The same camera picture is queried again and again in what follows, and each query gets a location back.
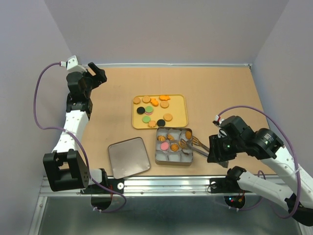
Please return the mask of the metal serving tongs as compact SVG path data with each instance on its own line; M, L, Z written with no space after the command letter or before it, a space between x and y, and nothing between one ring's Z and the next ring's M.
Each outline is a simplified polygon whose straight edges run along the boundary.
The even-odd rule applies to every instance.
M196 152L204 157L208 157L210 149L206 145L204 145L197 137L192 136L190 140L186 141L188 143L189 149L193 152Z

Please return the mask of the plain round tan cookie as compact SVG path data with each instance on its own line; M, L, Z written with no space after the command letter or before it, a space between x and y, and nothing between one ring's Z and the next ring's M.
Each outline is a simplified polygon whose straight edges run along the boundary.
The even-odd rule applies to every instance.
M133 99L133 103L134 104L139 104L141 102L141 98L136 96L134 99Z

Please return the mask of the gold tin lid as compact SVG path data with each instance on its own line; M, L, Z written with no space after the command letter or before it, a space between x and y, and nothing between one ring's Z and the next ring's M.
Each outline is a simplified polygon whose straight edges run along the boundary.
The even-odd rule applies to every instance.
M136 137L111 144L108 154L115 179L133 176L150 169L150 161L144 141Z

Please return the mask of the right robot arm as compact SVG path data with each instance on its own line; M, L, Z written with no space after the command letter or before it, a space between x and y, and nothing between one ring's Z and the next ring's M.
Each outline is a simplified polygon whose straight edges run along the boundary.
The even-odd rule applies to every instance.
M213 123L220 133L209 136L208 163L226 162L239 153L247 153L271 168L285 185L279 186L235 166L227 171L225 178L215 181L211 192L253 192L285 209L297 222L311 227L313 178L296 164L283 141L267 128L253 131L239 116L227 119L217 116Z

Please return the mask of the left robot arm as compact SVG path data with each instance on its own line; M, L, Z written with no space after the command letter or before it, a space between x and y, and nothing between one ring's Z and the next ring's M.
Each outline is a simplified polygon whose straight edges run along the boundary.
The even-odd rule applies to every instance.
M88 68L74 58L61 62L66 66L69 93L66 103L66 120L58 143L51 153L43 157L43 164L52 191L87 188L91 173L87 154L81 139L90 120L93 103L91 91L107 81L105 71L90 62Z

